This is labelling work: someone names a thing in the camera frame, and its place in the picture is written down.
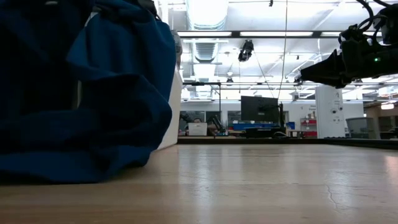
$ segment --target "wood grain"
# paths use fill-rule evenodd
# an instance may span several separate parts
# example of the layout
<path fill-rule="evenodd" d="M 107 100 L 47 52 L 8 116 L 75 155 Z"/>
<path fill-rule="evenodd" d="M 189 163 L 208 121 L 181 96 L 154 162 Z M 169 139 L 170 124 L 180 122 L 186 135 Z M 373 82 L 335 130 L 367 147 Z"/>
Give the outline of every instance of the wood grain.
<path fill-rule="evenodd" d="M 397 223 L 398 152 L 174 146 L 102 184 L 0 186 L 0 223 Z"/>

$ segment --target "ceiling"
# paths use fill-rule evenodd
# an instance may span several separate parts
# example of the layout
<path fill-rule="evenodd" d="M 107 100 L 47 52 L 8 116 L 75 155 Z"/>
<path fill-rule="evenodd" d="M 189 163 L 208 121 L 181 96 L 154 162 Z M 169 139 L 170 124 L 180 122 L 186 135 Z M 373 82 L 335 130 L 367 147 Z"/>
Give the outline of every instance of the ceiling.
<path fill-rule="evenodd" d="M 186 0 L 200 1 L 196 5 L 197 10 L 202 10 L 203 16 L 211 19 L 219 11 L 218 4 L 228 4 L 226 21 L 223 30 L 333 30 L 343 31 L 348 26 L 358 24 L 368 18 L 368 12 L 355 0 L 289 0 L 286 7 L 285 0 L 274 0 L 274 5 L 269 7 L 269 1 L 256 0 Z M 375 14 L 383 7 L 375 2 L 369 1 Z M 187 22 L 187 5 L 185 0 L 168 0 L 168 22 L 174 30 L 189 30 Z M 208 76 L 209 82 L 225 82 L 228 77 L 234 82 L 293 82 L 294 76 L 299 72 L 300 66 L 307 67 L 316 61 L 308 61 L 316 55 L 327 58 L 334 49 L 338 49 L 337 39 L 253 39 L 255 54 L 247 62 L 238 62 L 238 53 L 242 47 L 244 38 L 220 37 L 223 43 L 218 44 L 218 52 L 212 63 L 217 63 L 215 70 Z M 193 44 L 183 42 L 182 65 L 180 71 L 184 80 L 197 80 L 197 62 L 193 57 Z M 364 82 L 398 82 L 393 80 L 394 76 L 378 80 L 366 79 Z M 275 91 L 273 94 L 268 86 L 224 86 L 223 98 L 238 97 L 238 95 L 262 95 L 265 97 L 278 95 L 278 86 L 271 86 Z M 217 94 L 208 87 L 191 88 L 189 91 L 208 91 L 210 95 L 193 95 L 185 92 L 183 98 L 218 98 Z M 374 93 L 377 86 L 363 88 L 362 93 Z M 298 92 L 296 87 L 289 86 L 281 90 L 281 98 L 291 99 L 293 92 Z M 313 94 L 313 88 L 305 90 Z"/>

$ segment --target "table surface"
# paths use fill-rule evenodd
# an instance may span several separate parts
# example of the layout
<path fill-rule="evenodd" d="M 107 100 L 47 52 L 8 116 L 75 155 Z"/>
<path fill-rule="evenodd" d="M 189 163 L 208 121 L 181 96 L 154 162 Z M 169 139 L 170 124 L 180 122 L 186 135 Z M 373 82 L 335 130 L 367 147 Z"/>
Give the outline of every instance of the table surface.
<path fill-rule="evenodd" d="M 0 185 L 1 223 L 397 223 L 398 151 L 179 145 L 82 185 Z"/>

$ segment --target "blue fabric bag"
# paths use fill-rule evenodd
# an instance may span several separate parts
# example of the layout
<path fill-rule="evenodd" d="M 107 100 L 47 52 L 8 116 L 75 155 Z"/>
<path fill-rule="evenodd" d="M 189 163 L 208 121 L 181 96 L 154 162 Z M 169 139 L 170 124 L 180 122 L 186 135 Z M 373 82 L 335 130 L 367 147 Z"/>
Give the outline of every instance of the blue fabric bag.
<path fill-rule="evenodd" d="M 85 10 L 85 6 L 75 3 L 69 9 Z M 42 110 L 10 119 L 10 111 L 18 107 L 0 108 L 8 111 L 3 113 L 8 116 L 3 115 L 0 121 L 1 173 L 52 182 L 99 182 L 123 167 L 145 165 L 150 153 L 162 142 L 172 117 L 168 100 L 176 61 L 170 29 L 149 11 L 127 0 L 97 0 L 95 6 L 99 13 L 76 34 L 66 60 L 48 57 L 38 36 L 19 38 L 34 53 L 29 56 L 41 63 L 37 70 L 80 80 L 83 93 L 76 110 Z M 66 23 L 78 27 L 71 22 L 76 18 L 69 20 L 70 17 L 72 14 L 68 14 Z M 22 16 L 19 19 L 28 23 Z M 3 29 L 15 34 L 19 28 L 10 29 L 15 24 L 8 22 L 0 16 Z M 29 65 L 30 59 L 27 57 L 24 63 Z M 66 67 L 54 67 L 62 61 L 67 61 Z M 21 68 L 21 62 L 8 64 L 14 66 L 0 67 L 2 79 Z M 37 74 L 29 75 L 36 80 Z M 3 85 L 13 89 L 7 83 L 0 83 L 0 88 Z M 17 97 L 8 100 L 9 105 L 19 102 Z"/>

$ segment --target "black monitor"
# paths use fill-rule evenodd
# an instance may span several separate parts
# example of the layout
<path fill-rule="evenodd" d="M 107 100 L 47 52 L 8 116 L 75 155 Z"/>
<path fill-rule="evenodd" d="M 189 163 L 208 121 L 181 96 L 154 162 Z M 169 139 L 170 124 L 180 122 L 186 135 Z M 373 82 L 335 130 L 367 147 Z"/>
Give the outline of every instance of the black monitor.
<path fill-rule="evenodd" d="M 277 98 L 241 96 L 241 119 L 243 121 L 268 121 L 279 124 Z"/>

